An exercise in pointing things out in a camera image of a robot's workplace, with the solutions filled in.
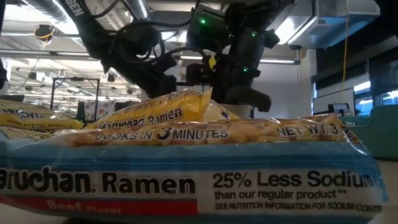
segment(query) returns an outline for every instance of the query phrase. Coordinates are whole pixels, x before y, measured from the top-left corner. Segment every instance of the ramen package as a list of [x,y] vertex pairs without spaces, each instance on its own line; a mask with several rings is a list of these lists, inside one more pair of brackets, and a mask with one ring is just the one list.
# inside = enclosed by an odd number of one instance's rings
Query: ramen package
[[312,119],[78,130],[0,148],[0,202],[113,223],[367,223],[388,201],[377,162],[334,115]]
[[194,88],[180,90],[138,103],[109,116],[85,129],[122,128],[146,124],[177,122],[204,122],[219,119],[240,119],[211,98],[212,89],[203,94]]
[[46,133],[80,129],[83,123],[44,106],[0,100],[0,126]]

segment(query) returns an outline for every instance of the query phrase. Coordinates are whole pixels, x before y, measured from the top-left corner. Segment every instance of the ceiling duct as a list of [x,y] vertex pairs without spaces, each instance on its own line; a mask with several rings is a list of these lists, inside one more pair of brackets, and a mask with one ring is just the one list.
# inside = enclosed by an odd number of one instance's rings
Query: ceiling duct
[[126,0],[138,19],[149,19],[150,7],[145,0]]
[[345,38],[348,12],[348,35],[355,33],[380,16],[374,0],[299,0],[276,29],[280,44],[305,48],[331,47]]
[[[79,34],[79,31],[67,12],[57,0],[22,0],[31,9],[43,14],[51,24],[64,34]],[[80,38],[72,38],[78,45],[85,48]]]

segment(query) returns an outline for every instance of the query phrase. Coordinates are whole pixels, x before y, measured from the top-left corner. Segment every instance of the ventilation pipe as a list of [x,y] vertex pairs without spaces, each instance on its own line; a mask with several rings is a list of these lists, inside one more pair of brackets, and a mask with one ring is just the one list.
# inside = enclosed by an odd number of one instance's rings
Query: ventilation pipe
[[[79,31],[67,12],[57,0],[22,0],[32,10],[43,14],[51,24],[64,34],[79,34]],[[80,47],[85,49],[80,38],[72,38]]]
[[150,7],[145,0],[126,0],[138,19],[149,19]]

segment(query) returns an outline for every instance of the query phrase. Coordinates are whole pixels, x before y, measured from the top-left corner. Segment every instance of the window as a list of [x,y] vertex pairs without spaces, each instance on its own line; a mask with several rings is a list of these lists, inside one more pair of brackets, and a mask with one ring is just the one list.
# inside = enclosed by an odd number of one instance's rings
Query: window
[[355,108],[358,110],[357,116],[369,116],[373,108],[371,96],[355,99]]
[[383,105],[396,105],[398,104],[398,90],[384,93],[382,98]]
[[364,82],[354,87],[355,109],[357,116],[370,116],[373,99],[370,92],[371,82]]

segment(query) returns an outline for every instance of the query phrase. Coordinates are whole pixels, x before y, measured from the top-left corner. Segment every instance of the red label stripe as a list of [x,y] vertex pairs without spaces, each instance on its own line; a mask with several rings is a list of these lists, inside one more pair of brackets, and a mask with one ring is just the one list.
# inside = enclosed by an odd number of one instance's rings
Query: red label stripe
[[68,211],[113,215],[197,215],[196,201],[173,200],[77,200],[50,197],[2,196],[1,203],[43,211]]

